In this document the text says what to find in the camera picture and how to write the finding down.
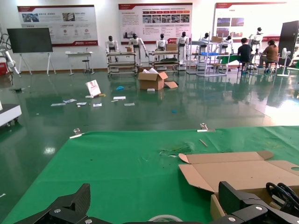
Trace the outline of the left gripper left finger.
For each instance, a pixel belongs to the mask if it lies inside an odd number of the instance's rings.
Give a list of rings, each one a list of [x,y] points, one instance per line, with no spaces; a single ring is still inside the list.
[[[18,221],[18,224],[107,224],[107,221],[89,217],[91,205],[90,184],[84,183],[73,194],[60,196],[46,209]]]

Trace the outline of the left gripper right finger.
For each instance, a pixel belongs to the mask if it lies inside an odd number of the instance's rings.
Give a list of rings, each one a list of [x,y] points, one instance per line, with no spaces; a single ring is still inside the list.
[[[226,181],[219,182],[218,197],[226,215],[213,224],[297,224],[299,218],[272,208],[252,193],[234,189]]]

